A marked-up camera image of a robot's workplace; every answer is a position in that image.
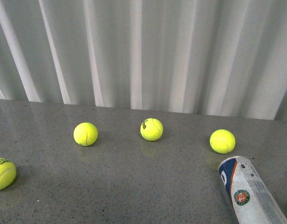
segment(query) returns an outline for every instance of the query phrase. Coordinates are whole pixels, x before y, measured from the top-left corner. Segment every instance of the white curtain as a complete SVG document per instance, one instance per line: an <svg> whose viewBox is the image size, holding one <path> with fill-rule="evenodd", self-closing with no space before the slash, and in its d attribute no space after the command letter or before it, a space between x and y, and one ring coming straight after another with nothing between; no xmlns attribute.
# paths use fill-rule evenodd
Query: white curtain
<svg viewBox="0 0 287 224"><path fill-rule="evenodd" d="M0 0L0 99L287 120L287 0Z"/></svg>

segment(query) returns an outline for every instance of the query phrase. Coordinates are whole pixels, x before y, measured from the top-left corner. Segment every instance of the fuzzy yellow ball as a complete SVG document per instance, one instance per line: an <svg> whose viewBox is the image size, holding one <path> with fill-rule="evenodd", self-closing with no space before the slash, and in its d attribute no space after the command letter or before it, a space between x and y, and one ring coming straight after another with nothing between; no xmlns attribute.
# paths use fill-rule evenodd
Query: fuzzy yellow ball
<svg viewBox="0 0 287 224"><path fill-rule="evenodd" d="M162 136L162 133L162 123L155 118L146 119L140 126L140 134L148 141L158 140Z"/></svg>
<svg viewBox="0 0 287 224"><path fill-rule="evenodd" d="M225 129L219 129L212 133L210 146L218 153L226 154L231 152L236 144L234 135Z"/></svg>
<svg viewBox="0 0 287 224"><path fill-rule="evenodd" d="M9 160L0 158L0 190L10 185L16 178L16 167Z"/></svg>
<svg viewBox="0 0 287 224"><path fill-rule="evenodd" d="M98 129L95 125L85 122L76 126L73 135L75 141L81 146L90 146L98 138Z"/></svg>

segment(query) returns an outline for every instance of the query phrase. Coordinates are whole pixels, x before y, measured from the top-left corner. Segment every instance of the metal can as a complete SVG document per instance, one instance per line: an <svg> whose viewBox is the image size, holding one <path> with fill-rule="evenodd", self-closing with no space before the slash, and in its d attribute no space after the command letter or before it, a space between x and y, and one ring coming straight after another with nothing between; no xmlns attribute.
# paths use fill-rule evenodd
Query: metal can
<svg viewBox="0 0 287 224"><path fill-rule="evenodd" d="M287 219L251 161L230 157L218 166L240 224L287 224Z"/></svg>

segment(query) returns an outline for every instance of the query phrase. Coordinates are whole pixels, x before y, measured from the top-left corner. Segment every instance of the blue label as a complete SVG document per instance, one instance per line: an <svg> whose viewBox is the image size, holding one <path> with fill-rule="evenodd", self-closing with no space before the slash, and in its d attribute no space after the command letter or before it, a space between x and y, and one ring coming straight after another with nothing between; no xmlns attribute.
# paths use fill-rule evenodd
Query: blue label
<svg viewBox="0 0 287 224"><path fill-rule="evenodd" d="M236 168L236 164L237 164L236 158L227 160L219 167L218 171L232 204L233 202L231 197L231 187L232 187L231 184L232 184L232 174Z"/></svg>

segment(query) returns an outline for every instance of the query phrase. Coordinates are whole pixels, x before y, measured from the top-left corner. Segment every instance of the quartz countertop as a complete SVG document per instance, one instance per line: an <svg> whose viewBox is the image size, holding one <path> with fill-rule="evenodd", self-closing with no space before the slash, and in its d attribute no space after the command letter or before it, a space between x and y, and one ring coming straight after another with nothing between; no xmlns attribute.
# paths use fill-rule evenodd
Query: quartz countertop
<svg viewBox="0 0 287 224"><path fill-rule="evenodd" d="M162 137L140 125L157 118ZM76 125L99 130L89 146ZM227 129L235 149L218 154L213 131ZM0 100L0 158L17 177L0 190L0 224L237 224L217 168L249 158L287 218L287 122Z"/></svg>

